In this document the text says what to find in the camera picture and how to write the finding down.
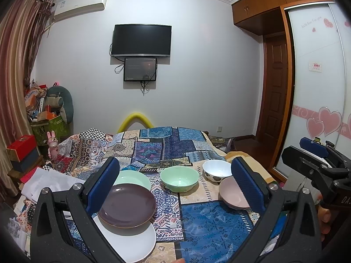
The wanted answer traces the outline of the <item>right hand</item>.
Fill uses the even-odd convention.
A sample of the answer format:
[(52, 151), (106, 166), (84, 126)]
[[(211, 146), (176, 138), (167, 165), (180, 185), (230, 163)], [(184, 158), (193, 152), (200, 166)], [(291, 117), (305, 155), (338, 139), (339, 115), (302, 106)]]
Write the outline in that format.
[(321, 241), (323, 242), (325, 236), (329, 234), (331, 229), (329, 224), (329, 222), (331, 221), (331, 211), (329, 209), (321, 207), (321, 205), (318, 204), (317, 215), (319, 221), (319, 229), (321, 232)]

